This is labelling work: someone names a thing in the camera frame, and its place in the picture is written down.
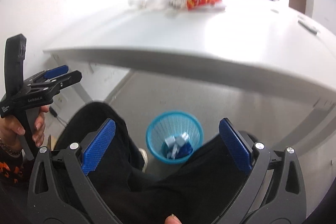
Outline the person's right hand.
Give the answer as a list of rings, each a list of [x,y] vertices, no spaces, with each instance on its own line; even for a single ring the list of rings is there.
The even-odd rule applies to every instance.
[[[165,219],[165,224],[182,224],[181,221],[175,216],[175,215],[170,215]]]

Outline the person's left hand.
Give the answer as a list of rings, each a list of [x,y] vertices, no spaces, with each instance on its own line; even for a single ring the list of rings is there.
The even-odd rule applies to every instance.
[[[33,140],[37,147],[40,147],[45,139],[45,113],[48,113],[49,106],[42,106],[39,110],[39,115],[34,123],[35,131],[33,133]],[[25,129],[21,123],[12,115],[1,118],[1,140],[13,151],[22,150],[19,136],[25,134]]]

